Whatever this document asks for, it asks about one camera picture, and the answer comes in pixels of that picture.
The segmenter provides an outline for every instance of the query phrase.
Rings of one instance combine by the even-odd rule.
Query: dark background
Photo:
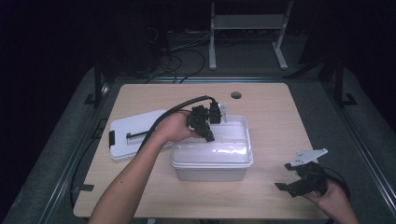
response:
[[[262,4],[220,2],[223,5],[218,10],[233,13],[260,13],[257,4]],[[268,2],[273,7],[267,10],[279,10],[278,1]],[[357,75],[394,130],[395,5],[392,0],[296,1],[288,27],[289,33],[310,34],[302,63],[311,62],[333,46],[342,46],[345,66]],[[124,67],[122,59],[134,55],[133,48],[130,54],[122,51],[124,33],[116,32],[124,27],[117,21],[125,15],[132,16],[132,24],[143,22],[159,31],[166,25],[163,32],[207,30],[210,7],[209,1],[140,5],[132,1],[1,0],[1,220],[78,83],[98,58],[110,58],[109,71],[115,74],[127,70],[130,76],[139,76],[136,71],[155,67],[155,49],[166,43],[164,35],[156,46],[143,50],[149,52],[148,65],[141,68],[145,62],[135,59]],[[145,28],[137,30],[130,31],[136,39],[149,35]]]

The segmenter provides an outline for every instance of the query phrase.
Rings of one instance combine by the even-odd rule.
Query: forearm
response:
[[[332,216],[332,219],[339,224],[359,224],[358,218],[350,206],[340,208],[339,212]]]
[[[117,175],[92,212],[90,223],[129,223],[166,142],[154,134]]]

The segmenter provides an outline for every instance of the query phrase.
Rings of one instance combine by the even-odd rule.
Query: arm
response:
[[[163,146],[196,135],[186,126],[187,115],[177,112],[158,125],[140,152],[107,187],[93,209],[90,223],[130,223]]]
[[[304,197],[322,210],[328,217],[340,224],[359,224],[359,221],[342,188],[327,180],[328,189],[324,195],[310,192]]]

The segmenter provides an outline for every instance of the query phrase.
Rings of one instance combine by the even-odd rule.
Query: gray floor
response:
[[[188,42],[191,38],[193,37],[171,39],[173,45],[177,46],[182,42]],[[345,109],[340,109],[332,99],[333,83],[321,83],[316,80],[315,76],[320,67],[297,80],[282,79],[283,76],[302,67],[298,64],[298,60],[306,37],[303,35],[285,37],[282,50],[290,67],[287,71],[279,69],[270,44],[271,40],[272,36],[267,35],[254,41],[240,39],[239,44],[232,47],[217,47],[216,71],[208,69],[207,46],[189,48],[203,53],[205,66],[194,76],[196,79],[189,78],[186,82],[203,81],[199,77],[242,77],[245,81],[250,80],[248,78],[255,78],[251,80],[287,83],[313,147],[329,149],[329,153],[320,158],[319,162],[338,171],[346,179],[352,192],[351,203],[361,223],[395,223],[393,210],[389,209],[387,205],[389,201],[383,196],[387,192],[380,190],[382,177],[378,177],[378,173],[371,172],[372,169],[367,165],[369,164],[367,161],[370,160],[367,160],[369,155],[376,161],[377,167],[374,169],[381,171],[389,184],[395,186],[396,168],[393,165],[396,162],[395,133],[362,92],[354,75],[347,70],[344,91],[353,94],[358,105],[348,105]],[[177,69],[179,78],[198,71],[204,62],[199,54],[192,51],[181,51],[174,55],[183,62]],[[177,67],[177,62],[173,60],[169,63],[166,57],[163,58],[163,63],[168,64],[169,67]],[[150,76],[161,72],[163,70],[159,68]],[[172,76],[156,78],[152,82],[172,82]],[[109,91],[99,107],[93,108],[92,105],[84,104],[87,96],[93,94],[93,71],[87,73],[29,175],[21,197],[10,210],[5,223],[86,223],[85,219],[73,215],[70,186],[80,186],[83,182],[99,142],[92,136],[100,135],[100,129],[105,127],[106,118],[111,112],[122,84],[144,81],[133,78],[117,79],[114,83],[108,84]],[[267,220],[266,223],[323,223],[323,220]]]

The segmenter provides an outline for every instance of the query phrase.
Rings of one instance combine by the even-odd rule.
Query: black cable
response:
[[[202,60],[203,60],[203,63],[202,63],[202,65],[201,65],[201,67],[198,69],[198,71],[196,71],[196,72],[194,72],[194,73],[192,73],[192,74],[190,74],[190,75],[187,75],[187,76],[183,77],[178,83],[182,83],[182,82],[183,82],[184,80],[186,80],[187,78],[192,77],[192,76],[198,74],[199,72],[201,72],[201,71],[204,69],[204,67],[205,67],[205,62],[206,62],[205,56],[204,56],[201,52],[198,52],[197,50],[194,50],[194,49],[184,49],[184,51],[191,51],[191,52],[195,52],[195,53],[199,54],[199,55],[201,56]]]
[[[195,37],[207,37],[209,35],[208,31],[203,31],[203,32],[181,32],[180,34],[182,35],[191,35],[191,36],[195,36]]]
[[[192,105],[204,100],[211,100],[212,103],[215,103],[216,100],[213,97],[210,96],[200,96],[194,99],[191,99],[189,101],[186,101],[180,105],[176,105],[174,107],[172,107],[171,109],[167,110],[165,113],[163,113],[159,118],[157,118],[155,120],[155,122],[151,125],[151,128],[148,130],[148,133],[146,134],[145,138],[143,139],[142,144],[140,145],[139,149],[136,152],[139,153],[140,149],[142,149],[142,147],[147,143],[147,141],[149,140],[149,138],[151,137],[151,135],[154,133],[155,129],[157,128],[158,124],[160,124],[161,121],[163,121],[163,119],[165,119],[166,117],[168,117],[169,115],[179,111],[180,109],[182,109],[183,107],[187,106],[187,105]]]
[[[78,171],[78,167],[81,165],[82,159],[84,158],[85,154],[87,154],[88,149],[91,147],[91,145],[93,144],[93,142],[95,140],[99,140],[102,137],[103,131],[105,130],[104,128],[99,128],[100,124],[102,123],[102,121],[107,120],[107,119],[100,119],[98,124],[96,125],[96,129],[95,131],[93,131],[92,135],[91,135],[91,142],[84,148],[84,152],[82,153],[81,158],[78,161],[78,164],[76,166],[76,169],[73,173],[72,179],[71,179],[71,183],[70,183],[70,203],[72,205],[72,208],[75,207],[75,202],[73,199],[73,186],[74,186],[74,182],[76,179],[76,174]]]
[[[178,111],[191,112],[190,110],[186,110],[186,109],[179,109]]]
[[[170,63],[172,62],[172,58],[178,59],[179,65],[177,66],[177,68],[171,68],[171,67],[170,67]],[[168,59],[168,60],[167,60],[167,64],[165,64],[164,62],[162,62],[162,63],[160,64],[160,66],[161,66],[161,68],[162,68],[163,70],[165,70],[165,69],[177,70],[177,69],[181,66],[181,64],[182,64],[181,59],[180,59],[179,57],[175,56],[175,55],[169,55],[169,57],[167,57],[167,59]]]
[[[336,178],[336,177],[326,173],[326,178],[328,178],[328,179],[334,181],[335,183],[337,183],[338,185],[340,185],[341,188],[344,190],[347,199],[350,200],[350,189],[349,189],[349,186],[347,185],[347,182],[345,181],[345,179],[338,172],[336,172],[334,169],[331,169],[329,167],[322,167],[322,168],[324,170],[330,170],[338,175],[339,178]]]
[[[164,71],[163,73],[154,75],[152,77],[150,77],[147,81],[144,82],[144,84],[148,84],[152,79],[156,78],[156,77],[160,77],[163,75],[167,75],[167,74],[172,74],[173,72],[176,72],[177,69],[179,69],[181,67],[181,65],[183,64],[183,62],[181,61],[181,59],[175,55],[170,55],[172,58],[178,59],[179,61],[179,65],[177,66],[177,68],[171,69],[170,71]]]
[[[221,35],[215,40],[215,46],[217,47],[233,47],[239,44],[240,41],[238,38],[229,35]]]
[[[318,175],[318,176],[321,176],[321,177],[326,177],[325,174],[321,174],[321,173],[317,173],[317,172],[306,172],[306,174],[307,175]]]
[[[173,83],[176,83],[176,81],[177,81],[177,71],[175,70],[175,73],[174,73],[174,79],[173,79]]]
[[[198,40],[194,40],[194,41],[192,41],[192,42],[190,42],[188,44],[184,44],[184,45],[181,45],[181,46],[178,46],[178,47],[174,47],[174,48],[171,49],[171,52],[175,52],[175,51],[178,51],[178,50],[182,50],[182,49],[190,48],[190,47],[193,47],[193,46],[197,46],[197,45],[199,45],[201,43],[207,42],[209,40],[209,38],[210,38],[210,34],[207,34],[203,38],[200,38]]]

